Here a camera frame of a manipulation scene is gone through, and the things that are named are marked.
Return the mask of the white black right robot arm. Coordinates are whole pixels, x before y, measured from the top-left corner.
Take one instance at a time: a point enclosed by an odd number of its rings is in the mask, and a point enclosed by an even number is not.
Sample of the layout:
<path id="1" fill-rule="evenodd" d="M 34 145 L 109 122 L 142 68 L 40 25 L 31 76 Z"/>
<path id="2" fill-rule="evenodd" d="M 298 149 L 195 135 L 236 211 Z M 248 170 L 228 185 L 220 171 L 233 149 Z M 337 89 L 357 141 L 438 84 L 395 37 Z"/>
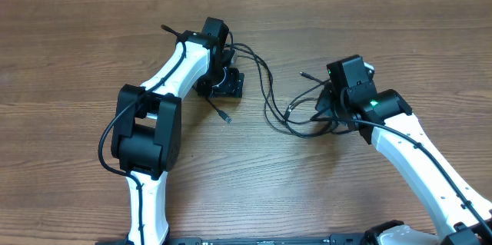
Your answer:
<path id="1" fill-rule="evenodd" d="M 476 192 L 426 135 L 394 90 L 325 85 L 312 121 L 346 124 L 382 153 L 428 212 L 435 234 L 392 220 L 367 230 L 366 244 L 489 244 L 491 202 Z"/>

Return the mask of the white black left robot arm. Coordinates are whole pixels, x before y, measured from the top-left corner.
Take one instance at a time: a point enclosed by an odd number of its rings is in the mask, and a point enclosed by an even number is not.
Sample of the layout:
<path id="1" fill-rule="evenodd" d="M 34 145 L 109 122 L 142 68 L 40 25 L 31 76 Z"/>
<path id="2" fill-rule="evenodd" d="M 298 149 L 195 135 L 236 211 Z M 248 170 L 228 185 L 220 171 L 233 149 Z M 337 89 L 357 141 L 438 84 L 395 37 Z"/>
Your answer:
<path id="1" fill-rule="evenodd" d="M 115 117 L 98 144 L 102 167 L 128 182 L 131 227 L 122 244 L 169 242 L 166 182 L 181 147 L 188 92 L 206 99 L 242 96 L 244 75 L 233 67 L 232 35 L 222 20 L 207 18 L 200 32 L 175 36 L 175 52 L 157 74 L 121 88 Z"/>

